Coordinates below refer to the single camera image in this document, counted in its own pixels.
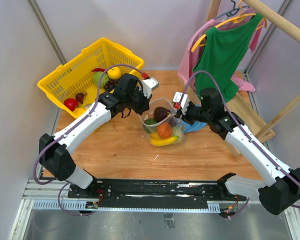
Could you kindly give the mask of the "dark red toy grapes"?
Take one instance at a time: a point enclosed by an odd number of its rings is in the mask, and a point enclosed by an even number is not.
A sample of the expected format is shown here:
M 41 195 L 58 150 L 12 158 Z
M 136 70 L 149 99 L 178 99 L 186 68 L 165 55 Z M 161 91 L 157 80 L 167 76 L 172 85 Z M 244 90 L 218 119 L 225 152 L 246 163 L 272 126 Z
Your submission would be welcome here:
M 174 127 L 177 126 L 177 122 L 176 122 L 174 116 L 169 117 L 169 118 L 166 120 L 166 122 L 167 122 L 172 128 L 174 128 Z

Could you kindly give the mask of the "white toy garlic bulb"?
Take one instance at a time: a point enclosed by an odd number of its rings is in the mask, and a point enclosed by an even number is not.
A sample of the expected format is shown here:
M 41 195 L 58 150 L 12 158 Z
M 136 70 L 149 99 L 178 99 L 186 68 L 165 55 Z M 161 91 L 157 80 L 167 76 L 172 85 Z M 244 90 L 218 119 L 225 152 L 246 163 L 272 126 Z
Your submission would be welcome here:
M 174 142 L 174 144 L 179 144 L 185 139 L 185 134 L 182 128 L 179 126 L 173 128 L 172 136 L 177 137 L 177 140 Z

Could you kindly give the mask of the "dark purple toy fruit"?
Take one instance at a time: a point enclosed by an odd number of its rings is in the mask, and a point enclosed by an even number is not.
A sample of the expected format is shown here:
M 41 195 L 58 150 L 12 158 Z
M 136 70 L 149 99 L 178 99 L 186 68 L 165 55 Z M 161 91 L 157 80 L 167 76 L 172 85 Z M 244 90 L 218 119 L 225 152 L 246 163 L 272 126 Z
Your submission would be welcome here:
M 155 108 L 153 112 L 153 118 L 157 122 L 161 122 L 164 120 L 166 117 L 168 117 L 171 114 L 171 111 L 163 106 L 158 106 Z

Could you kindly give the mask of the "rough orange toy tangerine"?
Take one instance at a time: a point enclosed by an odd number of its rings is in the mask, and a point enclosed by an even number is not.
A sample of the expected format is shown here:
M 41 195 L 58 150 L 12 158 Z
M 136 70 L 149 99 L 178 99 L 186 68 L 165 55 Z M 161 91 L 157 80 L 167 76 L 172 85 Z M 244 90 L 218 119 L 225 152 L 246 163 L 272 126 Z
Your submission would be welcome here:
M 157 127 L 156 132 L 160 139 L 167 139 L 172 136 L 173 128 L 169 123 L 163 122 Z

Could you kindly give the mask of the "yellow green toy mango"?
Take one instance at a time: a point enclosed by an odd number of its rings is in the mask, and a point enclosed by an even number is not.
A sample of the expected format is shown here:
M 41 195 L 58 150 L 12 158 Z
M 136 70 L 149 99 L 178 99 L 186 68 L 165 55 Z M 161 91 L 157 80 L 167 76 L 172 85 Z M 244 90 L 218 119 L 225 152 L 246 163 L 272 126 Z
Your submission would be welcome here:
M 147 119 L 144 121 L 144 123 L 145 123 L 146 125 L 154 125 L 154 124 L 157 124 L 158 122 L 157 122 L 154 118 L 147 118 Z M 150 133 L 151 133 L 151 131 L 148 129 L 147 126 L 143 125 L 143 129 L 144 129 L 144 131 L 145 131 L 147 134 L 150 134 Z

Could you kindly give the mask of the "clear dotted zip top bag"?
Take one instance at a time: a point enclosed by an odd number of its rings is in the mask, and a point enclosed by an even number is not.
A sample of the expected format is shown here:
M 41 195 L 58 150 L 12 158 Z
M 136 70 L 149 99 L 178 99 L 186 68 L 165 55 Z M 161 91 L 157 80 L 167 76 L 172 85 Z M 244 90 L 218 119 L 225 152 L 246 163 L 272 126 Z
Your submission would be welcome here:
M 164 108 L 167 108 L 168 110 L 170 110 L 171 114 L 166 117 L 164 120 L 160 121 L 160 122 L 157 122 L 156 124 L 153 124 L 153 125 L 146 125 L 144 123 L 144 121 L 146 119 L 149 119 L 149 118 L 154 118 L 153 117 L 153 113 L 154 113 L 154 110 L 157 108 L 157 107 L 164 107 Z M 175 117 L 175 120 L 177 122 L 177 125 L 176 127 L 181 127 L 183 129 L 183 123 L 180 119 L 176 118 L 176 113 L 177 111 L 174 109 L 173 105 L 166 99 L 166 98 L 157 98 L 157 99 L 154 99 L 153 101 L 151 101 L 149 103 L 149 110 L 148 111 L 145 111 L 141 116 L 140 116 L 140 121 L 141 121 L 141 125 L 143 127 L 143 125 L 147 126 L 148 129 L 151 131 L 151 133 L 157 133 L 157 127 L 164 123 L 164 122 L 167 122 L 167 119 L 168 118 L 171 118 L 171 117 Z

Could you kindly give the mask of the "yellow toy banana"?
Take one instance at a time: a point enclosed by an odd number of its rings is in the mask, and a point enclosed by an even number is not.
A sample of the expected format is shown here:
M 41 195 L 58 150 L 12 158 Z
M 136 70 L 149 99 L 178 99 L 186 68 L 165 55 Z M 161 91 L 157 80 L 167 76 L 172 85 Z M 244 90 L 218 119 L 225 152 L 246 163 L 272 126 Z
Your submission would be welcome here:
M 157 133 L 150 133 L 150 143 L 155 147 L 163 147 L 171 145 L 178 140 L 178 136 L 171 136 L 168 138 L 161 139 Z

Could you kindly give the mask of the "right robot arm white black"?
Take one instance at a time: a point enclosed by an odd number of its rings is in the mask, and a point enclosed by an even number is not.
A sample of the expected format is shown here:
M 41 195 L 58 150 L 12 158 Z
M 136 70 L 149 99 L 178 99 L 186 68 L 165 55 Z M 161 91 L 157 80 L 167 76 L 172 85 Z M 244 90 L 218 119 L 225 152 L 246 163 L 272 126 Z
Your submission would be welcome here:
M 273 155 L 249 130 L 243 120 L 230 111 L 218 89 L 200 92 L 201 105 L 190 101 L 187 94 L 173 97 L 177 118 L 193 125 L 206 123 L 212 132 L 234 146 L 253 165 L 261 181 L 228 173 L 221 177 L 217 196 L 228 200 L 233 195 L 259 201 L 271 214 L 279 215 L 300 200 L 300 168 L 292 169 Z

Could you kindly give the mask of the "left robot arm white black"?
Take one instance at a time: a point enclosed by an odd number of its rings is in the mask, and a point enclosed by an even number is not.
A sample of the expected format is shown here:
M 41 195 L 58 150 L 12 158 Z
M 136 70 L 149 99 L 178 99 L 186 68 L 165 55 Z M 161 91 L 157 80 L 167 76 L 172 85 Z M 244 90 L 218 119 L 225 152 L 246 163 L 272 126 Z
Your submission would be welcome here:
M 94 178 L 75 164 L 72 154 L 91 133 L 126 109 L 139 115 L 148 111 L 152 93 L 158 86 L 153 77 L 139 80 L 125 73 L 113 92 L 103 92 L 74 122 L 53 136 L 44 134 L 40 138 L 39 163 L 59 181 L 78 186 L 86 198 L 93 197 L 97 193 Z

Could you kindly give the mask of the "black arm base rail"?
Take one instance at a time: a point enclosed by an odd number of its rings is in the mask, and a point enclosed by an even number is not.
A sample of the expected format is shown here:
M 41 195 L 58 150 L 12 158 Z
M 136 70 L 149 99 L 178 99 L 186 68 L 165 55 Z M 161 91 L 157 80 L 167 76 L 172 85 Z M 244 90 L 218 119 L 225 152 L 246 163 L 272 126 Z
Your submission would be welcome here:
M 215 181 L 106 179 L 93 180 L 86 189 L 71 184 L 69 198 L 96 199 L 115 209 L 199 210 L 209 201 L 245 201 L 241 195 L 222 193 Z

